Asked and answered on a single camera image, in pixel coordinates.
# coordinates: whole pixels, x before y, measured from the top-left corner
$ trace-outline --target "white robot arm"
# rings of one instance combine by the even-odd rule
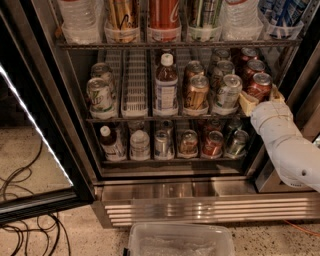
[[[262,102],[251,113],[280,179],[291,187],[320,192],[320,149],[303,138],[285,103]]]

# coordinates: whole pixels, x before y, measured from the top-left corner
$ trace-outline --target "bottle cap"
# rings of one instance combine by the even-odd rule
[[[110,135],[111,131],[110,131],[110,128],[108,126],[102,126],[100,128],[100,133],[101,133],[102,136],[107,137],[107,136]]]
[[[161,64],[163,66],[171,66],[173,64],[173,56],[170,53],[161,55]]]

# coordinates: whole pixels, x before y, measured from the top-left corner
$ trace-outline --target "plastic bottle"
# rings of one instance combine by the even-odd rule
[[[155,108],[160,112],[174,114],[177,103],[178,74],[173,65],[173,55],[165,53],[161,56],[161,64],[156,70]]]
[[[100,129],[100,144],[108,160],[121,161],[125,159],[125,149],[115,130],[110,130],[108,126],[102,126]]]

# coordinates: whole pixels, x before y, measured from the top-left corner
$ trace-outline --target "label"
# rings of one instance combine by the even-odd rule
[[[170,110],[177,107],[178,79],[163,82],[156,79],[156,109]]]

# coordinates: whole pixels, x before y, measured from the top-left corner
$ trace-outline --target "led light strip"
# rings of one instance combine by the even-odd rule
[[[62,170],[64,176],[67,178],[67,181],[69,182],[70,186],[73,186],[72,181],[70,180],[68,174],[66,173],[65,169],[63,168],[63,166],[61,165],[59,159],[57,158],[57,156],[55,155],[55,153],[53,152],[52,148],[50,147],[48,141],[45,139],[45,137],[42,134],[42,131],[40,130],[40,128],[38,127],[38,125],[36,124],[34,118],[32,117],[32,115],[30,114],[30,112],[27,109],[27,106],[24,104],[24,102],[22,101],[22,99],[19,96],[19,93],[17,91],[17,89],[14,87],[13,83],[11,82],[8,74],[6,73],[6,71],[4,70],[4,68],[2,67],[1,63],[0,63],[0,74],[2,75],[2,77],[4,78],[4,80],[6,81],[9,89],[12,91],[12,93],[15,95],[16,99],[18,100],[20,106],[23,108],[23,110],[25,111],[25,113],[27,114],[29,120],[31,121],[31,123],[34,125],[36,131],[38,132],[38,134],[40,135],[40,137],[42,138],[42,141],[44,142],[44,144],[48,147],[49,152],[52,154],[53,159],[56,161],[56,163],[58,164],[58,166],[60,167],[60,169]]]

